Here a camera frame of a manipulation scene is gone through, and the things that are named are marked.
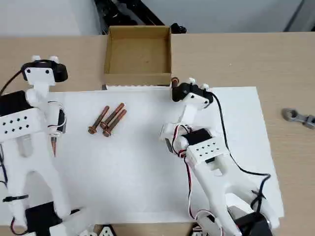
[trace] copper bolt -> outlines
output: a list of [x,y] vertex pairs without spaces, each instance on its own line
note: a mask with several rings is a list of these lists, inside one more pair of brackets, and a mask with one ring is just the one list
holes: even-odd
[[171,79],[171,87],[172,87],[172,88],[177,87],[178,83],[179,83],[179,79],[178,79],[177,77],[173,77],[173,78]]
[[122,110],[122,112],[119,113],[119,115],[116,117],[116,119],[114,119],[114,121],[108,126],[107,129],[104,129],[103,131],[103,135],[105,137],[109,137],[111,136],[111,132],[113,130],[113,128],[118,124],[118,122],[124,117],[124,115],[127,113],[127,111],[125,109]]
[[102,121],[102,119],[104,118],[105,114],[107,113],[107,111],[109,110],[109,106],[104,107],[104,110],[102,111],[102,113],[98,116],[98,118],[96,119],[96,121],[94,122],[94,124],[92,126],[89,126],[89,130],[88,132],[90,134],[95,134],[96,128],[98,127],[99,123]]
[[113,111],[112,114],[109,115],[109,117],[105,120],[102,121],[100,123],[100,127],[105,130],[107,129],[109,126],[108,124],[113,120],[113,118],[118,114],[118,112],[124,107],[124,103],[119,104],[119,106]]
[[51,138],[51,146],[53,147],[53,153],[56,156],[56,145],[57,145],[57,138],[52,137]]

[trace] white board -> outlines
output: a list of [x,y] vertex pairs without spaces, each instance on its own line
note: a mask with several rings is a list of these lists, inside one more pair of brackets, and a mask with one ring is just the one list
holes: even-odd
[[[215,88],[213,92],[223,108],[234,158],[247,170],[272,175],[264,194],[282,217],[281,193],[256,88]],[[66,134],[57,142],[55,161],[66,182],[72,208],[94,207],[99,212],[99,224],[190,221],[183,160],[158,140],[162,125],[177,121],[183,108],[181,103],[171,101],[169,88],[56,92],[51,93],[51,99],[62,102],[67,112]],[[109,105],[111,112],[120,102],[126,104],[127,114],[112,136],[105,138],[100,128],[97,134],[90,135],[88,126],[103,107]],[[196,125],[214,126],[221,131],[216,102],[197,115]],[[260,177],[249,178],[260,185]],[[43,182],[35,176],[30,179],[27,190],[31,204],[51,200]],[[193,210],[208,207],[194,176],[192,183]],[[1,188],[0,197],[5,196],[6,190]],[[233,196],[227,200],[229,205],[237,204]],[[10,220],[6,204],[0,203],[0,224]]]

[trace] metal wrench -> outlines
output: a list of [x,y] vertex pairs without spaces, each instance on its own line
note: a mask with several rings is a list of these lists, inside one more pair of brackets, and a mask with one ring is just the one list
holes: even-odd
[[315,129],[315,116],[301,115],[294,108],[282,109],[282,116],[287,121],[300,122],[309,129]]

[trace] wooden table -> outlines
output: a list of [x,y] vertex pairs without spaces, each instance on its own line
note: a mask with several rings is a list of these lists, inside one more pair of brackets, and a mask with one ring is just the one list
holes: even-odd
[[[69,79],[53,91],[101,89],[105,48],[106,36],[0,38],[0,85],[37,54],[58,55],[68,68]],[[313,33],[172,36],[174,76],[194,77],[211,87],[257,87],[284,203],[280,236],[315,232],[315,131],[280,115],[285,107],[315,114],[314,52]],[[20,78],[8,91],[26,88]],[[118,236],[184,236],[189,228],[183,223],[115,225]],[[7,227],[0,234],[11,235]]]

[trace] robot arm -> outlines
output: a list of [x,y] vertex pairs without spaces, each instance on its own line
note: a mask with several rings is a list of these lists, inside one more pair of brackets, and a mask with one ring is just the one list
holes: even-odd
[[[58,102],[48,101],[49,86],[65,81],[67,70],[57,57],[32,59],[22,66],[20,73],[33,88],[0,96],[0,144],[5,160],[1,164],[9,194],[3,201],[9,204],[12,222],[27,227],[29,235],[76,236],[93,222],[93,217],[87,209],[70,215],[67,192],[53,163],[51,143],[52,134],[61,133],[66,116]],[[32,172],[42,176],[53,202],[28,206],[31,196],[24,192],[24,187],[27,175]]]
[[[172,98],[176,102],[182,100],[185,107],[177,123],[163,126],[160,138],[166,140],[171,152],[184,158],[188,170],[189,167],[192,169],[209,200],[211,212],[201,210],[193,216],[189,211],[191,217],[211,236],[222,235],[223,232],[228,236],[256,235],[255,227],[249,228],[249,225],[262,227],[266,232],[263,235],[271,235],[269,227],[277,228],[279,219],[262,193],[260,198],[257,197],[260,189],[232,158],[224,138],[211,128],[193,126],[196,112],[207,108],[215,95],[207,85],[199,88],[194,79],[180,86],[177,86],[176,80],[172,81]],[[244,200],[254,212],[233,217],[233,209],[228,209],[226,205],[227,193],[234,193]]]

